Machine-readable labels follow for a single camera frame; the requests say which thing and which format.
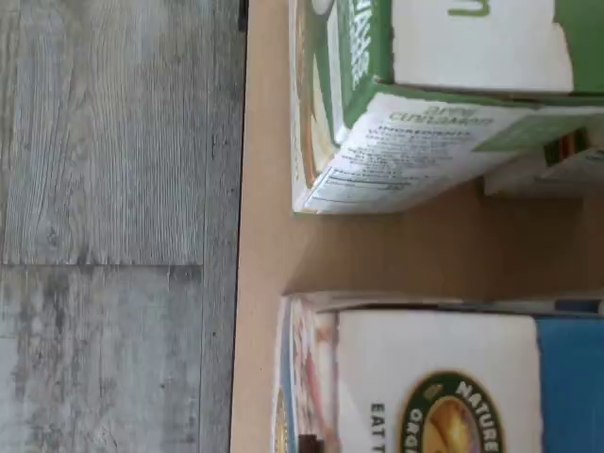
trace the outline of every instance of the nature's path logo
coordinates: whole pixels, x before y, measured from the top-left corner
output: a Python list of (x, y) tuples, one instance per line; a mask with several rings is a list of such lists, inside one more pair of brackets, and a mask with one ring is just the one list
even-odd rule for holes
[(495, 405), (473, 379), (446, 371), (426, 377), (403, 413), (401, 453), (505, 452)]

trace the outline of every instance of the cardboard box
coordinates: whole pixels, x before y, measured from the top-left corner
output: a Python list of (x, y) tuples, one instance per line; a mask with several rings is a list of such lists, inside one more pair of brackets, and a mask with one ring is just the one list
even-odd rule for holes
[(495, 169), (487, 195), (583, 197), (604, 193), (604, 124), (596, 122)]
[(402, 210), (604, 111), (601, 2), (290, 6), (294, 211)]
[(604, 319), (573, 303), (288, 297), (275, 451), (599, 452)]

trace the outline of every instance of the wooden table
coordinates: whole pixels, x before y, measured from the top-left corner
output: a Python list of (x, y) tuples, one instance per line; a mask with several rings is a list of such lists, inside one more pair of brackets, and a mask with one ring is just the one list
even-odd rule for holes
[(500, 201), (466, 184), (380, 217), (293, 215), (286, 0), (250, 5), (231, 450), (270, 448), (277, 304), (311, 290), (470, 298), (604, 286), (604, 202)]

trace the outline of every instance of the floorboard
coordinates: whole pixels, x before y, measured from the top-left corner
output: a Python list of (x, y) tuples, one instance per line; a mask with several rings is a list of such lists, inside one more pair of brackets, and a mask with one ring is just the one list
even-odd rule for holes
[(209, 8), (22, 1), (4, 263), (202, 263)]
[(198, 451), (200, 268), (0, 278), (0, 451)]
[(12, 145), (19, 18), (17, 1), (2, 3), (0, 6), (0, 250), (4, 243), (8, 198), (8, 157)]
[(211, 2), (200, 438), (202, 453), (227, 452), (235, 332), (243, 147), (245, 35), (239, 2)]

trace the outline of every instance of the green and white cereal box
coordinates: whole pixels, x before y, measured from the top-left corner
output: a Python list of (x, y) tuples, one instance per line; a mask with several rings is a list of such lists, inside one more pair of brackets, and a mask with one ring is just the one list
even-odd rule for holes
[(604, 112), (604, 2), (290, 6), (295, 211), (402, 210)]

